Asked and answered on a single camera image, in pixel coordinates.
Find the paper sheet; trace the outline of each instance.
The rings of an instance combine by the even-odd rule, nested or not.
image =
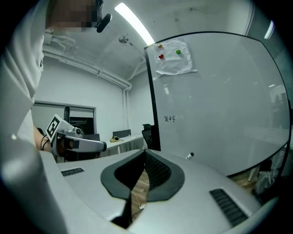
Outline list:
[[[162,43],[154,44],[156,72],[158,76],[163,74],[177,75],[189,72],[196,72],[193,65],[188,46],[185,42],[179,40],[169,40]]]

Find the fluorescent light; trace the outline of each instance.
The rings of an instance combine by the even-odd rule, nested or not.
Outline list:
[[[131,26],[134,27],[134,29],[138,32],[138,34],[142,37],[142,39],[146,42],[147,45],[155,43],[154,39],[151,37],[146,27],[143,26],[142,22],[128,8],[127,5],[125,5],[124,3],[120,3],[114,9],[119,14],[121,14],[122,17],[125,18],[131,24]]]
[[[265,39],[270,39],[274,29],[275,29],[275,24],[274,24],[273,20],[271,20],[269,29],[267,30],[267,32],[265,34]]]

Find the wooden floor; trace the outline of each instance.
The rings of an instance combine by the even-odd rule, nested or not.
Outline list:
[[[239,186],[243,187],[248,193],[251,193],[252,189],[255,187],[257,177],[255,176],[251,182],[248,182],[249,175],[250,175],[250,171],[247,171],[238,176],[231,177],[230,179],[233,180]],[[148,188],[149,188],[149,179],[147,176],[147,172],[144,170],[142,175],[138,179],[135,187],[132,190],[132,194],[131,194],[132,215],[135,214],[136,212],[139,212],[139,207],[142,204],[147,203]],[[136,215],[134,215],[132,220],[134,221],[139,215],[140,213],[137,213]]]

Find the marker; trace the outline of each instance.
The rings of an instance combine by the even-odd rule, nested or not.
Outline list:
[[[194,156],[194,153],[190,153],[187,157],[186,157],[186,159],[190,159],[190,158],[192,158]]]

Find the robotic arm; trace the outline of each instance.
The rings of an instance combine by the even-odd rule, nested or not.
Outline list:
[[[52,153],[56,156],[60,156],[57,151],[58,138],[64,138],[65,149],[75,152],[102,152],[107,149],[105,142],[84,139],[80,128],[75,128],[58,115],[54,115],[46,134],[52,144]]]

